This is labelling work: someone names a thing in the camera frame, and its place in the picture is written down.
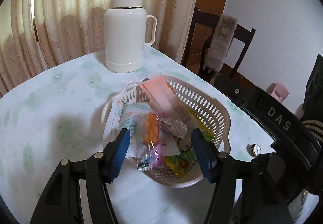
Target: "striped fabric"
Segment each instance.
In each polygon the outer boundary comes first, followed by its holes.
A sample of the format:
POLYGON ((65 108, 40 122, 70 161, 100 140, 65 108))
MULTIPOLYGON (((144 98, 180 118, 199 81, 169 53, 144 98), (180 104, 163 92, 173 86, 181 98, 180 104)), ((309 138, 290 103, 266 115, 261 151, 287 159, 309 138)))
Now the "striped fabric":
POLYGON ((305 120, 303 124, 312 133, 312 135, 323 143, 323 123, 318 120, 305 120))

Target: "chair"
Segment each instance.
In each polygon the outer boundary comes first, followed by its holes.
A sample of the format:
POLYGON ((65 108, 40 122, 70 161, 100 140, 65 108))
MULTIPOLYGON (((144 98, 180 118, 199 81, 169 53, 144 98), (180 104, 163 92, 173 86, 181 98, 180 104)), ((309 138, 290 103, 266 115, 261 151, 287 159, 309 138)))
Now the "chair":
MULTIPOLYGON (((188 59, 188 56, 190 53, 190 47, 191 47, 191 43, 192 43, 195 24, 198 23, 198 24, 212 28, 212 34, 206 39, 206 41, 204 42, 203 47, 202 47, 201 62, 200 62, 200 68, 199 68, 199 72, 198 72, 198 76, 201 77, 204 81, 206 81, 208 83, 211 81, 214 71, 211 71, 208 68, 203 70, 205 53, 206 53, 206 49, 208 49, 211 45, 211 41, 213 38, 215 27, 216 27, 219 19, 220 19, 220 17, 218 15, 200 12, 200 8, 198 6, 195 6, 190 31, 188 33, 187 43, 186 43, 185 50, 184 50, 184 56, 183 56, 182 63, 181 63, 182 66, 186 67, 187 59, 188 59)), ((245 43, 245 45, 242 49, 242 52, 241 52, 237 62, 235 63, 235 66, 233 67, 233 69, 229 75, 229 78, 233 78, 236 71, 238 70, 238 67, 240 66, 242 59, 244 58, 244 56, 248 50, 248 47, 251 43, 252 38, 254 37, 255 32, 256 32, 256 29, 254 29, 254 28, 251 31, 248 31, 247 29, 245 29, 241 25, 237 26, 233 38, 236 38, 236 39, 242 41, 243 43, 245 43)))
POLYGON ((288 97, 289 91, 284 85, 277 83, 270 95, 279 103, 282 103, 288 97))

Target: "basket handle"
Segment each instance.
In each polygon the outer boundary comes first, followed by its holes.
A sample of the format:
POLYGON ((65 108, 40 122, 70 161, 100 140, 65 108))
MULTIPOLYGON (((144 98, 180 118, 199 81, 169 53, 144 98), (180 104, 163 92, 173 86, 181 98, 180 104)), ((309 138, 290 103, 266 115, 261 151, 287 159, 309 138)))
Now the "basket handle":
POLYGON ((103 107, 103 110, 102 110, 102 113, 101 113, 101 124, 104 124, 104 121, 105 121, 105 117, 107 115, 107 112, 111 111, 111 107, 112 107, 112 99, 113 98, 118 98, 122 95, 124 95, 127 90, 128 90, 128 87, 129 86, 132 86, 132 85, 139 85, 140 83, 142 82, 142 80, 134 80, 134 81, 128 81, 127 83, 125 83, 121 89, 121 91, 116 94, 114 97, 111 97, 109 99, 109 101, 105 104, 105 106, 103 107))

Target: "orange candy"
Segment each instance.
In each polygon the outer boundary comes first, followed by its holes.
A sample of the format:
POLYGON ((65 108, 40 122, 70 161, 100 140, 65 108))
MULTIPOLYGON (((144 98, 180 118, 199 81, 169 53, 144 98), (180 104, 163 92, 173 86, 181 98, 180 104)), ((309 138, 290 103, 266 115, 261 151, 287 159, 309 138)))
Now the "orange candy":
POLYGON ((145 132, 143 134, 143 142, 145 144, 155 144, 159 138, 159 119, 158 116, 150 113, 148 119, 144 122, 145 132))

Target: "watch face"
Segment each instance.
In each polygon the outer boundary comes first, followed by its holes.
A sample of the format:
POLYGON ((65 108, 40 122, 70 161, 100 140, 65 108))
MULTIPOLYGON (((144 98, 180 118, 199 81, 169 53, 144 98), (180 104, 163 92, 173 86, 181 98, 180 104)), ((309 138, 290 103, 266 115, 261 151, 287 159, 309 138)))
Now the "watch face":
POLYGON ((261 154, 261 148, 258 144, 253 144, 251 148, 254 156, 258 156, 259 154, 261 154))

